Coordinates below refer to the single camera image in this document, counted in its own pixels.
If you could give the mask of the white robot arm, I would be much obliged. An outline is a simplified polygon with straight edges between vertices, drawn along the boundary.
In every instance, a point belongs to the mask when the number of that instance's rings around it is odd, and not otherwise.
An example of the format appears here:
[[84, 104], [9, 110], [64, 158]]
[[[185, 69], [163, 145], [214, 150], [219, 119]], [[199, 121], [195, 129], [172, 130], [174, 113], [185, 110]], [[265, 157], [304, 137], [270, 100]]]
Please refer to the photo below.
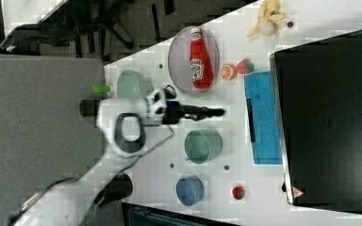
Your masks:
[[224, 113], [222, 108], [181, 105], [161, 94], [100, 101], [96, 125], [107, 141], [102, 157], [81, 178], [57, 181], [32, 196], [8, 226], [80, 226], [109, 182], [151, 151], [147, 127], [177, 124], [182, 119], [201, 121]]

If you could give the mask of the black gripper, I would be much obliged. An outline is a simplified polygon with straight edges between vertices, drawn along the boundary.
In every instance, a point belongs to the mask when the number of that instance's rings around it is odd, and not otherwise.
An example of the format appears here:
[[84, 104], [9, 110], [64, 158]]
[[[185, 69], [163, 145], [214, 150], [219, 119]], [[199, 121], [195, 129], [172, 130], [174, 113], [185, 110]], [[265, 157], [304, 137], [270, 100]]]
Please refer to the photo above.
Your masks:
[[181, 119], [201, 121], [212, 117], [221, 117], [225, 114], [223, 108], [208, 108], [206, 106], [181, 105], [177, 101], [167, 103], [163, 124], [178, 124]]

